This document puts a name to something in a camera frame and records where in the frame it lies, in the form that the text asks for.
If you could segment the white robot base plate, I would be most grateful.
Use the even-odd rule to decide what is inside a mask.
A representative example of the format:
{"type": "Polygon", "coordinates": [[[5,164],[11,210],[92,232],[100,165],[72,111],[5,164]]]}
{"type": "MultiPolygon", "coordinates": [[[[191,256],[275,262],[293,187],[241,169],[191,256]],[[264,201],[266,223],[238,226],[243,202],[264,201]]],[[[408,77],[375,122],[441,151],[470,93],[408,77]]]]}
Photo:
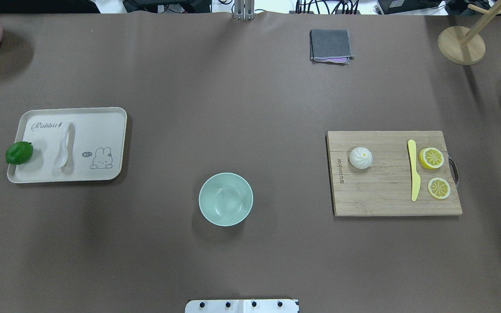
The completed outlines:
{"type": "Polygon", "coordinates": [[[223,299],[191,300],[185,313],[298,313],[300,305],[294,299],[223,299]]]}

